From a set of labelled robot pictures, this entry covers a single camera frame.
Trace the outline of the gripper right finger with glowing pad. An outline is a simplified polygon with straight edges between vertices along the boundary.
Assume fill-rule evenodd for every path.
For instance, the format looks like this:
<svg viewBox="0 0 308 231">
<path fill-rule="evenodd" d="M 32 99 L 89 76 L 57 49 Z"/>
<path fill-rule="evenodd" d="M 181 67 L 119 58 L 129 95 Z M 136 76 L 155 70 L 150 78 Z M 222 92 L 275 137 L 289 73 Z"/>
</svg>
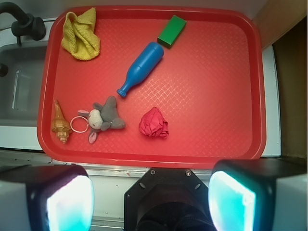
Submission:
<svg viewBox="0 0 308 231">
<path fill-rule="evenodd" d="M 284 159 L 221 160 L 208 184 L 218 231 L 306 231 L 307 166 Z"/>
</svg>

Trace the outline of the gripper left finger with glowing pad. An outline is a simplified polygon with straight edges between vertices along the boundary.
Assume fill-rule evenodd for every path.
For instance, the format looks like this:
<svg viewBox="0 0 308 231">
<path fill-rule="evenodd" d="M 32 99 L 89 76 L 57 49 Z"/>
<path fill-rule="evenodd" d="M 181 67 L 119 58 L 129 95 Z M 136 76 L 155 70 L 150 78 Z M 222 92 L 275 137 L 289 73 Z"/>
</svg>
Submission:
<svg viewBox="0 0 308 231">
<path fill-rule="evenodd" d="M 1 166 L 2 231 L 88 231 L 94 189 L 84 167 Z"/>
</svg>

